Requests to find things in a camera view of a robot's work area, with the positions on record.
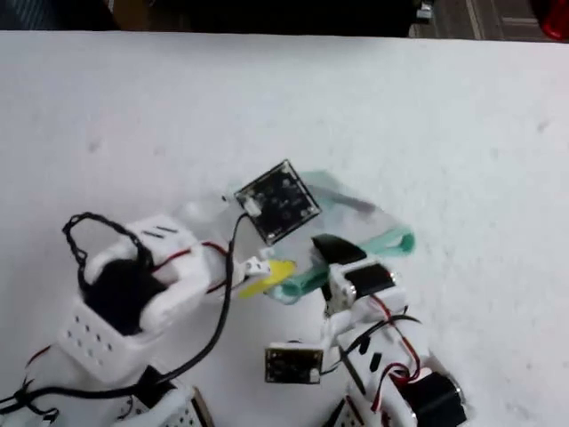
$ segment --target red wire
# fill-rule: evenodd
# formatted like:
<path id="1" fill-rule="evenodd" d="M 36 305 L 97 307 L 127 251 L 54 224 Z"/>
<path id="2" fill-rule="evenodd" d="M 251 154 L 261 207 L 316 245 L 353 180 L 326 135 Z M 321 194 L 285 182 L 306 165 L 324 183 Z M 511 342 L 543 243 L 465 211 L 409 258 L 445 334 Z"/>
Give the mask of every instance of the red wire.
<path id="1" fill-rule="evenodd" d="M 391 320 L 391 311 L 389 311 L 389 308 L 387 305 L 385 305 L 385 302 L 383 302 L 380 298 L 378 298 L 375 295 L 372 295 L 372 299 L 380 305 L 381 309 L 385 313 L 385 317 L 388 318 L 388 320 Z"/>
<path id="2" fill-rule="evenodd" d="M 225 250 L 225 248 L 223 248 L 223 246 L 218 245 L 215 242 L 210 242 L 210 241 L 206 241 L 206 242 L 202 242 L 202 246 L 207 246 L 210 247 L 212 249 L 215 249 L 219 254 L 221 254 L 222 256 L 227 256 L 228 255 L 228 251 Z M 158 264 L 157 266 L 155 266 L 155 268 L 152 270 L 153 273 L 157 272 L 158 270 L 160 270 L 161 268 L 163 268 L 166 264 L 168 264 L 169 262 L 172 262 L 173 260 L 175 260 L 176 258 L 179 258 L 183 255 L 187 255 L 187 254 L 191 254 L 191 249 L 184 249 L 183 251 L 179 251 L 176 254 L 172 254 L 170 255 L 168 258 L 166 258 L 163 262 L 161 262 L 160 264 Z M 225 286 L 225 280 L 223 280 L 221 283 L 219 283 L 218 285 L 215 285 L 214 287 L 210 288 L 207 290 L 207 293 L 210 294 L 212 292 L 217 291 L 218 289 L 220 289 L 221 287 Z"/>
<path id="3" fill-rule="evenodd" d="M 38 351 L 31 358 L 29 358 L 28 363 L 26 364 L 26 368 L 28 368 L 33 363 L 34 360 L 36 360 L 40 356 L 43 356 L 51 347 L 52 347 L 51 345 L 43 347 L 40 351 Z"/>
<path id="4" fill-rule="evenodd" d="M 372 295 L 372 299 L 380 305 L 381 309 L 385 313 L 387 320 L 390 321 L 391 320 L 391 311 L 389 310 L 389 308 L 385 304 L 385 302 L 383 302 L 381 300 L 381 298 L 378 298 L 375 295 Z M 419 358 L 417 351 L 411 345 L 411 343 L 409 342 L 407 337 L 405 337 L 403 335 L 403 333 L 399 330 L 399 328 L 395 325 L 393 325 L 393 327 L 396 329 L 396 331 L 399 333 L 399 335 L 401 335 L 401 340 L 403 341 L 404 346 L 411 353 L 411 356 L 413 357 L 413 360 L 415 361 L 416 368 L 415 368 L 415 372 L 413 372 L 413 375 L 411 375 L 409 372 L 409 368 L 406 367 L 405 365 L 401 364 L 401 363 L 395 362 L 395 363 L 390 363 L 386 366 L 386 368 L 383 370 L 383 373 L 381 374 L 380 385 L 377 388 L 377 392 L 375 393 L 375 399 L 373 400 L 373 405 L 372 405 L 372 411 L 373 412 L 376 412 L 378 407 L 379 407 L 380 395 L 381 395 L 381 386 L 383 385 L 383 380 L 387 376 L 389 370 L 391 370 L 393 367 L 404 367 L 405 368 L 404 370 L 406 371 L 406 376 L 407 376 L 407 378 L 405 378 L 406 383 L 409 383 L 410 381 L 416 380 L 417 378 L 419 378 L 419 375 L 421 374 L 421 359 Z"/>
<path id="5" fill-rule="evenodd" d="M 378 386 L 377 391 L 375 392 L 375 398 L 373 399 L 372 411 L 374 413 L 377 412 L 378 408 L 380 407 L 381 386 L 383 385 L 383 380 L 385 380 L 386 376 L 388 376 L 389 371 L 391 369 L 393 369 L 394 367 L 399 367 L 399 368 L 403 369 L 403 371 L 406 372 L 406 375 L 409 376 L 409 368 L 406 367 L 403 363 L 398 363 L 398 362 L 389 363 L 385 367 L 385 369 L 383 369 L 383 372 L 381 373 L 381 378 L 380 378 L 380 385 Z"/>
<path id="6" fill-rule="evenodd" d="M 218 245 L 217 243 L 214 242 L 202 242 L 203 246 L 208 246 L 208 247 L 212 247 L 213 249 L 215 249 L 217 252 L 219 252 L 220 254 L 222 254 L 223 256 L 227 256 L 228 251 L 226 251 L 223 247 L 221 247 L 220 245 Z M 172 262 L 173 260 L 175 260 L 176 258 L 180 258 L 183 255 L 187 255 L 187 254 L 191 254 L 192 250 L 191 248 L 188 249 L 184 249 L 183 251 L 179 251 L 175 254 L 170 255 L 168 258 L 166 258 L 163 262 L 159 263 L 157 266 L 154 267 L 154 269 L 152 270 L 152 272 L 156 272 L 158 270 L 160 270 L 162 267 L 164 267 L 166 264 Z"/>
<path id="7" fill-rule="evenodd" d="M 218 245 L 215 242 L 202 242 L 203 246 L 207 246 L 207 247 L 212 247 L 213 249 L 215 249 L 217 252 L 219 252 L 220 254 L 222 254 L 223 256 L 228 256 L 228 251 L 223 247 Z"/>

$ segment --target floor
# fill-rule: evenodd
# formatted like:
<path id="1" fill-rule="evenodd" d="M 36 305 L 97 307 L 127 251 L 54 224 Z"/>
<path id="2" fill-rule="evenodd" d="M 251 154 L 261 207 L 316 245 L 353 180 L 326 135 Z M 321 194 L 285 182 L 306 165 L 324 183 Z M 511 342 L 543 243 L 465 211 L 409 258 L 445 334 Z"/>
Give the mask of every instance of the floor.
<path id="1" fill-rule="evenodd" d="M 115 0 L 123 29 L 191 31 L 186 16 L 148 6 L 160 0 Z M 436 0 L 429 24 L 413 25 L 411 37 L 471 40 L 550 41 L 538 25 L 530 0 Z"/>

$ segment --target red object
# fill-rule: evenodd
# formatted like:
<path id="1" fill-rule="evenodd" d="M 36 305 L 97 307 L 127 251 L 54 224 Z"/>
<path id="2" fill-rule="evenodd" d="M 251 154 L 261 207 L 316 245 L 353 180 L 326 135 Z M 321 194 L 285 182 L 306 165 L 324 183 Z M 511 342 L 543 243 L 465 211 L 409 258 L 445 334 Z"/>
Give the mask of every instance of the red object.
<path id="1" fill-rule="evenodd" d="M 569 0 L 549 0 L 549 8 L 541 20 L 541 29 L 556 40 L 569 38 Z"/>

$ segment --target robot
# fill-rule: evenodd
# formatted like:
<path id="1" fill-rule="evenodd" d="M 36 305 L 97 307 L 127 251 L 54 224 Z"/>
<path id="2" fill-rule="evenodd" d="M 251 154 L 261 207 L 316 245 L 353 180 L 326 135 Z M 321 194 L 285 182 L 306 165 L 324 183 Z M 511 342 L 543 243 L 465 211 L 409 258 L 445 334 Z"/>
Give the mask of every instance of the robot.
<path id="1" fill-rule="evenodd" d="M 73 309 L 57 342 L 28 362 L 21 388 L 0 401 L 0 426 L 213 426 L 199 390 L 178 376 L 218 341 L 232 298 L 274 294 L 294 273 L 293 263 L 271 259 L 270 247 L 322 212 L 288 161 L 221 202 L 192 202 L 125 226 L 95 213 L 69 220 L 63 232 L 79 285 Z M 120 239 L 89 258 L 72 234 L 82 221 L 101 222 Z M 266 381 L 314 384 L 344 366 L 348 391 L 327 426 L 466 422 L 460 386 L 380 257 L 329 233 L 309 244 L 325 265 L 316 291 L 326 300 L 322 339 L 271 343 Z M 156 366 L 164 332 L 208 302 L 221 304 L 211 340 L 176 369 Z M 58 402 L 67 398 L 76 405 L 62 413 Z"/>

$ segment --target black chain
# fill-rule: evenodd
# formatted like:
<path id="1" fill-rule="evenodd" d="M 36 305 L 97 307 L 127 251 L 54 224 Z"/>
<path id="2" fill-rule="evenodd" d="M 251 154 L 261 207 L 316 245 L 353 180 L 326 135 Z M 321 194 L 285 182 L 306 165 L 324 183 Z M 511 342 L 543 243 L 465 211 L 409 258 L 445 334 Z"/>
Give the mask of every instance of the black chain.
<path id="1" fill-rule="evenodd" d="M 79 282 L 79 288 L 83 293 L 87 291 L 89 286 L 84 276 L 85 267 L 87 265 L 87 252 L 77 246 L 75 239 L 71 236 L 71 230 L 83 220 L 100 222 L 101 224 L 110 227 L 118 234 L 127 236 L 138 251 L 137 261 L 140 263 L 140 266 L 143 269 L 152 269 L 154 267 L 152 253 L 140 242 L 139 238 L 132 231 L 127 230 L 121 224 L 113 222 L 98 213 L 84 212 L 78 215 L 73 215 L 61 231 L 63 231 L 65 239 L 68 241 L 69 247 L 71 248 L 71 253 L 75 257 L 77 265 L 79 266 L 77 269 L 77 280 Z"/>

